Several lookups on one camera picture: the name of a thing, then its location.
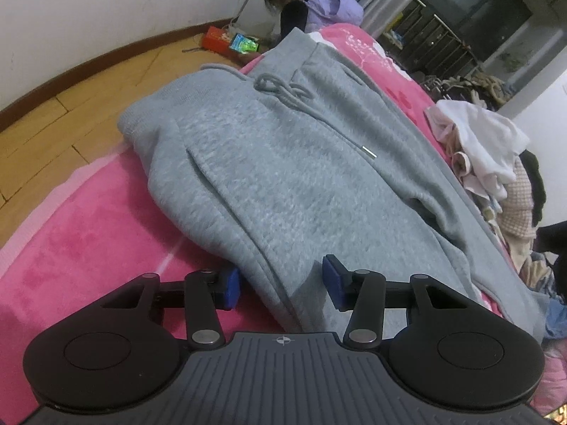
white cloth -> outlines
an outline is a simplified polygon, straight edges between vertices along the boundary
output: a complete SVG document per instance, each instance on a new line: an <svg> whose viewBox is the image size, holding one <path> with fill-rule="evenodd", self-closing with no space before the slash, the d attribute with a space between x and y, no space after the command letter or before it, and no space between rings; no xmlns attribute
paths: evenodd
<svg viewBox="0 0 567 425"><path fill-rule="evenodd" d="M457 131L483 188L497 201L506 199L504 184L516 180L514 160L526 149L529 138L508 118L466 101L440 100L425 115L441 144Z"/></svg>

black sleeve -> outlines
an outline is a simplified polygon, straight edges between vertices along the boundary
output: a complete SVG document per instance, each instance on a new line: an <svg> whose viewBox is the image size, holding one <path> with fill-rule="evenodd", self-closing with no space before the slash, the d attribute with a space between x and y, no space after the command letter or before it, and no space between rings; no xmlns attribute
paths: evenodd
<svg viewBox="0 0 567 425"><path fill-rule="evenodd" d="M309 9L304 1L296 0L286 4L280 18L281 39L288 36L294 27L304 32L307 25L308 12Z"/></svg>

girl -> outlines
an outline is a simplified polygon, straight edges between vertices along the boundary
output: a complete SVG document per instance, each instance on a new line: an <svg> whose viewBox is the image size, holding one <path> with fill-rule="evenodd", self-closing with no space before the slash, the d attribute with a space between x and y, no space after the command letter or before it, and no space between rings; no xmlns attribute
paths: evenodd
<svg viewBox="0 0 567 425"><path fill-rule="evenodd" d="M332 24L360 26L364 10L355 0L265 0L281 11L281 39L295 27L309 33Z"/></svg>

pink bedding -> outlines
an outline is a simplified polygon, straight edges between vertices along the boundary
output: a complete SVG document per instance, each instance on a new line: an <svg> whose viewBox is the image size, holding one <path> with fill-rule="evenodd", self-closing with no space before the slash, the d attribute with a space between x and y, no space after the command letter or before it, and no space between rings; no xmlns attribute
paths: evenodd
<svg viewBox="0 0 567 425"><path fill-rule="evenodd" d="M423 115L432 101L369 35L348 25L321 35L363 68L446 158ZM163 281L180 280L219 260L183 238L146 184L132 151L98 160L56 188L0 251L0 419L7 425L36 407L22 371L24 349L36 334L139 274L157 271ZM227 335L281 331L249 288L235 311L219 316ZM183 336L183 315L167 314L165 326Z"/></svg>

drawstring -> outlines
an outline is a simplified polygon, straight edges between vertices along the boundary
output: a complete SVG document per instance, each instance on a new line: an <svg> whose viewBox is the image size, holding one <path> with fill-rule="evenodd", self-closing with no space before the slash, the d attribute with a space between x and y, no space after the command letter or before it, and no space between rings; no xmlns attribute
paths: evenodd
<svg viewBox="0 0 567 425"><path fill-rule="evenodd" d="M244 75L244 73L239 72L233 67L224 66L221 64L204 64L201 66L201 70L205 69L216 69L216 70L225 70L233 75L237 76L241 80L244 81L251 81L252 78ZM331 124L327 118L325 118L321 113L308 105L304 102L305 99L314 99L315 96L313 92L307 89L305 86L299 83L288 83L282 78L273 73L260 73L257 78L254 80L254 89L260 92L267 92L272 93L278 96L280 99L286 98L289 102L291 102L298 110L305 112L315 118L317 121L321 121L321 123L327 124L328 127L335 130L338 134L340 134L343 138L345 138L348 142L350 142L356 148L362 150L365 154L367 154L370 158L375 159L376 154L372 151L368 150L365 146L361 146L357 144L354 140L349 138L348 136L344 135L340 130L338 130L333 124Z"/></svg>

